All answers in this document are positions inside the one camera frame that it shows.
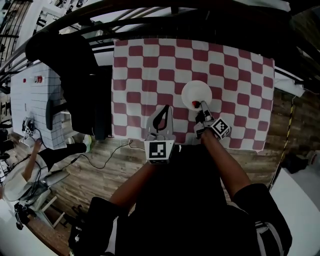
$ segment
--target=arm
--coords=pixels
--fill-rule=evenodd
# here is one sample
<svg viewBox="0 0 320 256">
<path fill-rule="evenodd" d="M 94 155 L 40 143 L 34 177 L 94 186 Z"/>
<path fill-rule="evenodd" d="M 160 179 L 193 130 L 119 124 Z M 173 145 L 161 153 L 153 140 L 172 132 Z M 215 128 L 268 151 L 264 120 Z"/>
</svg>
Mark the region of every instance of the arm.
<svg viewBox="0 0 320 256">
<path fill-rule="evenodd" d="M 129 212 L 136 203 L 144 184 L 150 179 L 157 168 L 157 165 L 146 163 L 113 193 L 109 202 Z"/>
<path fill-rule="evenodd" d="M 201 142 L 213 158 L 223 184 L 230 198 L 233 199 L 239 190 L 251 184 L 249 177 L 238 162 L 220 144 L 210 129 L 206 129 L 201 135 Z"/>
<path fill-rule="evenodd" d="M 24 172 L 22 174 L 22 177 L 25 179 L 26 182 L 28 182 L 28 180 L 30 180 L 30 178 L 31 178 L 32 172 L 33 172 L 34 167 L 35 167 L 37 154 L 38 154 L 40 148 L 41 148 L 41 140 L 37 139 L 35 144 L 34 144 L 33 151 L 31 153 L 29 162 L 26 165 L 26 167 L 24 169 Z"/>
</svg>

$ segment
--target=black shirt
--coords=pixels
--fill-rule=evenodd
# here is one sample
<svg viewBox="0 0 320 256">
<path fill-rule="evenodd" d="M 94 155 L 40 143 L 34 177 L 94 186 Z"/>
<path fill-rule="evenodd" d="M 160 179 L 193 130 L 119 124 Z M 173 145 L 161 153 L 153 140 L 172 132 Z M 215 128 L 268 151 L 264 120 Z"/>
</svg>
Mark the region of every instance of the black shirt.
<svg viewBox="0 0 320 256">
<path fill-rule="evenodd" d="M 108 255 L 105 251 L 115 240 L 111 251 L 117 256 L 260 255 L 256 223 L 268 222 L 288 254 L 290 230 L 265 185 L 249 185 L 233 201 L 241 209 L 227 205 L 206 148 L 183 146 L 148 181 L 129 216 L 94 197 L 74 253 Z M 263 236 L 266 255 L 278 255 L 275 239 L 267 233 Z"/>
</svg>

